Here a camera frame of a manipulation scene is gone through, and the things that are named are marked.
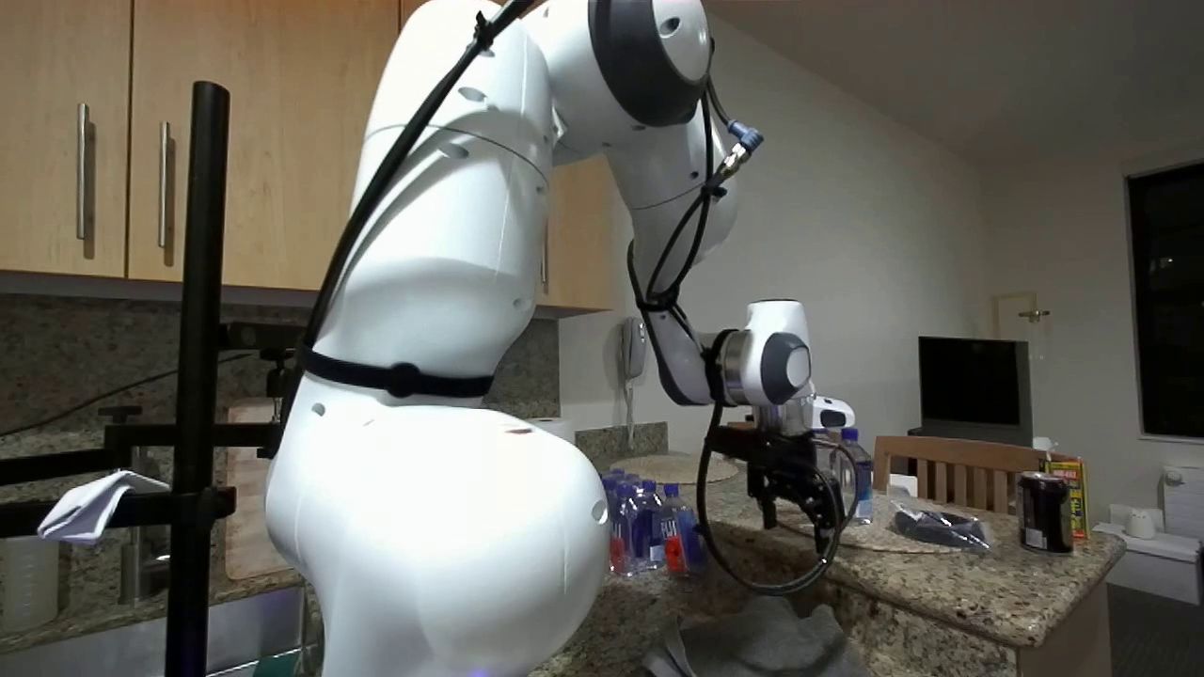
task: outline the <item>black pole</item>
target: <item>black pole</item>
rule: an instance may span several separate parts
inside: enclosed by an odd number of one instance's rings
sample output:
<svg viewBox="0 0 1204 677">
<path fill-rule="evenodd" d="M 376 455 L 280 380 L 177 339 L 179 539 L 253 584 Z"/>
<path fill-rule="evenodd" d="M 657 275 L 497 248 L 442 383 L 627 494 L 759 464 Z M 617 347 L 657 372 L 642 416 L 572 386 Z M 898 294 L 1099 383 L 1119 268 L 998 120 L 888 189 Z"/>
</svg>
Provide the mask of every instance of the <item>black pole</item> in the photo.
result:
<svg viewBox="0 0 1204 677">
<path fill-rule="evenodd" d="M 192 81 L 164 674 L 206 674 L 228 95 Z"/>
</svg>

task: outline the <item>ceiling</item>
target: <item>ceiling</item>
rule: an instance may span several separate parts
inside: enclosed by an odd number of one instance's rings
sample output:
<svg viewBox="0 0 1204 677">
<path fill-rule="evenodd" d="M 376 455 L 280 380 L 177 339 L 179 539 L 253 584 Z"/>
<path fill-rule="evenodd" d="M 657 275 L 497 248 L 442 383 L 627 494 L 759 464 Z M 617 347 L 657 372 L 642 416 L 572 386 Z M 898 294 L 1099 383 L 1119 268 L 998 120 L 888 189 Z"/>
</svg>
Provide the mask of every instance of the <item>ceiling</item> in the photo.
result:
<svg viewBox="0 0 1204 677">
<path fill-rule="evenodd" d="M 1204 133 L 1204 0 L 711 0 L 709 6 L 976 161 Z"/>
</svg>

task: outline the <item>window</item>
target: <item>window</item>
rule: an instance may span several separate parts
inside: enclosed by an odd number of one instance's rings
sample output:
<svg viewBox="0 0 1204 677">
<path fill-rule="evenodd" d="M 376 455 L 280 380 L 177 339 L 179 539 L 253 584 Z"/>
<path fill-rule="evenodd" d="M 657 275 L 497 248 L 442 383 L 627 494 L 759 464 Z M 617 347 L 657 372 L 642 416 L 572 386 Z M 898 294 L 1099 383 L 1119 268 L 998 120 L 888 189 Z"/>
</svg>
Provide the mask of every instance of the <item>window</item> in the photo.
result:
<svg viewBox="0 0 1204 677">
<path fill-rule="evenodd" d="M 1143 431 L 1204 436 L 1204 165 L 1129 180 Z"/>
</svg>

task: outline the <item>chair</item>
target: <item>chair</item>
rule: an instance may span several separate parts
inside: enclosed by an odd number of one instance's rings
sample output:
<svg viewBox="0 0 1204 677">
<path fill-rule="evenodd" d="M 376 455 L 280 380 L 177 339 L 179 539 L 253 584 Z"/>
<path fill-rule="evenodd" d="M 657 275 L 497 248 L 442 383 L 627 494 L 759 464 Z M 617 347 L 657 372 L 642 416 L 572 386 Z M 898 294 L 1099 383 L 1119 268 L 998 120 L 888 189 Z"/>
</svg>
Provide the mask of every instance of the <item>chair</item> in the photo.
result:
<svg viewBox="0 0 1204 677">
<path fill-rule="evenodd" d="M 892 474 L 917 474 L 917 495 L 936 505 L 1016 511 L 1023 471 L 1037 471 L 1042 451 L 961 436 L 878 436 L 873 486 L 886 494 Z"/>
</svg>

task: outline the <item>kitchen sink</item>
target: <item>kitchen sink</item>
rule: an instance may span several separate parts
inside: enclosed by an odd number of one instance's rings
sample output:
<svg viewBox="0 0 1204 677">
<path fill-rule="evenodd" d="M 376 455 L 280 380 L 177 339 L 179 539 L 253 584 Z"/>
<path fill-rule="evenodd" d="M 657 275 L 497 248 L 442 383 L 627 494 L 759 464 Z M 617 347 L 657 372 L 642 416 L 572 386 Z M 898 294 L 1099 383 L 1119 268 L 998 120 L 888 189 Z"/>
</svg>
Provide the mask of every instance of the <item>kitchen sink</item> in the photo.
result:
<svg viewBox="0 0 1204 677">
<path fill-rule="evenodd" d="M 306 590 L 282 586 L 257 599 L 220 601 L 206 619 L 206 674 L 253 674 L 265 659 L 300 652 Z M 3 677 L 163 677 L 164 619 L 70 637 L 30 652 L 0 655 Z"/>
</svg>

